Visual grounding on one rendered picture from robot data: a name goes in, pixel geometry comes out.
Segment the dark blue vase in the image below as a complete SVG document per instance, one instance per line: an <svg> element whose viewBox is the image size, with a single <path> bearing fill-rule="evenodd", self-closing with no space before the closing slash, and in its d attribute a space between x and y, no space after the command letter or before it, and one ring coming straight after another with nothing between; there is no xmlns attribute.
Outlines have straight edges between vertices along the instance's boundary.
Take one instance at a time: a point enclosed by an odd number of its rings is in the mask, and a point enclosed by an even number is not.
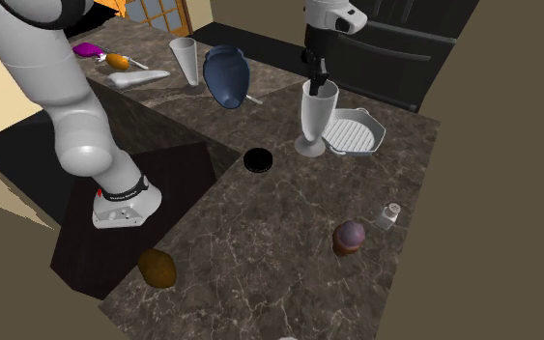
<svg viewBox="0 0 544 340"><path fill-rule="evenodd" d="M214 99L226 109L236 109L246 99L250 67L243 52L229 44L217 45L205 55L203 76Z"/></svg>

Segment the brown potato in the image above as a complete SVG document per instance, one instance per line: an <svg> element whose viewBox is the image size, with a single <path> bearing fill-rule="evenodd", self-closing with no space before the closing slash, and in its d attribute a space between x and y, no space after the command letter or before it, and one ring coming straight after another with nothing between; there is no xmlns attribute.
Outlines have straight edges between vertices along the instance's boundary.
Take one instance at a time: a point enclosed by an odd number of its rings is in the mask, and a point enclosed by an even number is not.
<svg viewBox="0 0 544 340"><path fill-rule="evenodd" d="M147 249L138 258L137 266L144 281L154 287L165 289L175 285L177 270L172 257L157 249Z"/></svg>

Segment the white bottle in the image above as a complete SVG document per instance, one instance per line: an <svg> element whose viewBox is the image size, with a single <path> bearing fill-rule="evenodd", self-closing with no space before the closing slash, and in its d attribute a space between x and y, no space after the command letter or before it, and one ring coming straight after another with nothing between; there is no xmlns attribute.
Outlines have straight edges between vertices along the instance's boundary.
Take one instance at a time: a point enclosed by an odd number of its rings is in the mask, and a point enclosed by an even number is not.
<svg viewBox="0 0 544 340"><path fill-rule="evenodd" d="M105 78L105 83L112 88L123 90L132 86L156 81L169 75L169 71L161 70L113 72Z"/></svg>

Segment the wooden door with glass panes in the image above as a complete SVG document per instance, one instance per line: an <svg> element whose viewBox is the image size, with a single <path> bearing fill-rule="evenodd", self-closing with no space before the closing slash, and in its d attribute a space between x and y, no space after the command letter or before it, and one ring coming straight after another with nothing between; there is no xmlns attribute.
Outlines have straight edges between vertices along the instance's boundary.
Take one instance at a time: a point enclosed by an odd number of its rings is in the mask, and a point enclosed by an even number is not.
<svg viewBox="0 0 544 340"><path fill-rule="evenodd" d="M177 37L193 33L186 0L119 0L121 16Z"/></svg>

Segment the orange fruit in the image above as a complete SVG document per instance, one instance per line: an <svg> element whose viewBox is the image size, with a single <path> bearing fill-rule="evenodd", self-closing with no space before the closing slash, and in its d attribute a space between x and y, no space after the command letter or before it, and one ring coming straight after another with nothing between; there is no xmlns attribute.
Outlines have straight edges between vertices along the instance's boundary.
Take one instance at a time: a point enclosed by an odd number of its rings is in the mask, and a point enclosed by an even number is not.
<svg viewBox="0 0 544 340"><path fill-rule="evenodd" d="M114 70L126 71L129 68L129 60L120 54L107 53L104 60Z"/></svg>

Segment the silver spoon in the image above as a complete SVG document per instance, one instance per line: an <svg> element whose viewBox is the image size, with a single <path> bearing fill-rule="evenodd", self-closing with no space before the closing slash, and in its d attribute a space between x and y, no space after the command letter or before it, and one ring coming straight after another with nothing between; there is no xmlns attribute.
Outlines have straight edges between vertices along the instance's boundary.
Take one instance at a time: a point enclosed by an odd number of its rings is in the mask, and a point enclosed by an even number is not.
<svg viewBox="0 0 544 340"><path fill-rule="evenodd" d="M125 58L131 65L137 66L138 68L140 68L142 70L149 70L149 67L135 61L134 59L130 58L129 56L124 55L123 58Z"/></svg>

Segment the white ridged grill pan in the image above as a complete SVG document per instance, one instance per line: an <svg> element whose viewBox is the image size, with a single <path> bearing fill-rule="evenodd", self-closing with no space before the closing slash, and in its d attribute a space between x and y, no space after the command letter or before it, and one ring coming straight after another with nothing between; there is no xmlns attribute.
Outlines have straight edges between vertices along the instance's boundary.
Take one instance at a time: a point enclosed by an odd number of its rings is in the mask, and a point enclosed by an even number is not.
<svg viewBox="0 0 544 340"><path fill-rule="evenodd" d="M337 155L371 156L382 145L386 133L386 128L364 108L335 108L322 138Z"/></svg>

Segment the black refrigerator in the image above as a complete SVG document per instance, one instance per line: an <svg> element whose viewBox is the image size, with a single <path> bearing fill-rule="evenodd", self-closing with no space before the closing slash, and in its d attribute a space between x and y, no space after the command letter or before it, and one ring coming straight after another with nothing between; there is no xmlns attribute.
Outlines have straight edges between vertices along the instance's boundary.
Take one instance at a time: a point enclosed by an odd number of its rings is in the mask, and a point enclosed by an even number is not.
<svg viewBox="0 0 544 340"><path fill-rule="evenodd" d="M330 79L357 94L417 112L480 0L350 0L368 18L340 36Z"/></svg>

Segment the white footed tall cup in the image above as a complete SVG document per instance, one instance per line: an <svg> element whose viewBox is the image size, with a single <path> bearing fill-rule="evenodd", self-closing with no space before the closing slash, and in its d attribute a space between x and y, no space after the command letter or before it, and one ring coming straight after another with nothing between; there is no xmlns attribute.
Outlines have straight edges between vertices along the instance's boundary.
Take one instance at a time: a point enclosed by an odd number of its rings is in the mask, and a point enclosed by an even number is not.
<svg viewBox="0 0 544 340"><path fill-rule="evenodd" d="M317 157L324 153L326 145L322 134L329 122L330 114L336 107L339 89L331 80L318 88L316 96L310 95L311 81L302 84L301 96L301 135L295 141L296 151L307 157Z"/></svg>

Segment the dark robot stand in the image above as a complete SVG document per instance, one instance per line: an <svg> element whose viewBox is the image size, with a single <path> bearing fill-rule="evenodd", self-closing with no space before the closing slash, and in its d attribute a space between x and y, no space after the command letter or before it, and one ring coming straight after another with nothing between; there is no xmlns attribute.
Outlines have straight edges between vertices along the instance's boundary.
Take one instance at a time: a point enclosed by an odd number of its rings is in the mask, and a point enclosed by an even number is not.
<svg viewBox="0 0 544 340"><path fill-rule="evenodd" d="M92 179L75 180L50 266L75 291L104 299L240 153L97 81L90 85L117 145L160 192L157 210L142 225L98 229L92 218L98 186Z"/></svg>

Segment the purple and brown ball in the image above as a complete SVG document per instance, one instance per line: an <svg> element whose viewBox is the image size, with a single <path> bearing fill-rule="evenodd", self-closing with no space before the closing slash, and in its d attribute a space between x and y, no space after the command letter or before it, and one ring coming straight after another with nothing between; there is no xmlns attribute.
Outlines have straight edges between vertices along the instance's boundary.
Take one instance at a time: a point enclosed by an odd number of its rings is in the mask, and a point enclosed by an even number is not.
<svg viewBox="0 0 544 340"><path fill-rule="evenodd" d="M365 241L363 226L348 220L337 226L332 234L332 250L336 256L344 257L357 252Z"/></svg>

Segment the white salt shaker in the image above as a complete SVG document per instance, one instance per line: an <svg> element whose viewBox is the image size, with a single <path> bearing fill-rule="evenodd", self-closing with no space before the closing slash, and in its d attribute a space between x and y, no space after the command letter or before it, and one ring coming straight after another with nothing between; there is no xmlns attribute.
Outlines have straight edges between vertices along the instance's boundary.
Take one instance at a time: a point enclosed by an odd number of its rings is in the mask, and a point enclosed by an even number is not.
<svg viewBox="0 0 544 340"><path fill-rule="evenodd" d="M382 230L388 230L396 222L399 213L401 213L401 207L397 203L389 203L377 215L375 225Z"/></svg>

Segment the magenta bottle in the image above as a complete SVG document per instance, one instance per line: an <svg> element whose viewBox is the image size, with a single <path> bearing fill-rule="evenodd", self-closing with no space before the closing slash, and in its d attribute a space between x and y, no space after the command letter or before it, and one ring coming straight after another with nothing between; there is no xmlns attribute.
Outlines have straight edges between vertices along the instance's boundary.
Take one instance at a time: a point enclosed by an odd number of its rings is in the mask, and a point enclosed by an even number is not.
<svg viewBox="0 0 544 340"><path fill-rule="evenodd" d="M82 42L72 48L72 51L82 58L96 58L100 59L105 57L106 53L97 45L89 42Z"/></svg>

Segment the black round puck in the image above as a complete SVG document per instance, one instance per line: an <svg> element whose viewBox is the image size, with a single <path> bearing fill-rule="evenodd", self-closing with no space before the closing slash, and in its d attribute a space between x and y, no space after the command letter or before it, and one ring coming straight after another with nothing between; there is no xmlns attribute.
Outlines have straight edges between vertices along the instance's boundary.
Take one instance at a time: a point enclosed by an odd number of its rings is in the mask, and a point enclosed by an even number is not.
<svg viewBox="0 0 544 340"><path fill-rule="evenodd" d="M253 173L264 173L273 165L272 153L264 148L253 148L243 155L244 167Z"/></svg>

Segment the white cone-shaped glass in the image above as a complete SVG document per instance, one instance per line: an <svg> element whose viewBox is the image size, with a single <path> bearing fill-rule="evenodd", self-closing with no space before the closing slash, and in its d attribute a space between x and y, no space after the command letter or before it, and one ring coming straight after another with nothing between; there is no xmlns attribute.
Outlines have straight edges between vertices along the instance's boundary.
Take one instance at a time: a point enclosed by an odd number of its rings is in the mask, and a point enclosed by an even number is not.
<svg viewBox="0 0 544 340"><path fill-rule="evenodd" d="M176 38L169 43L169 47L185 76L187 91L202 94L205 85L199 80L196 41L188 37Z"/></svg>

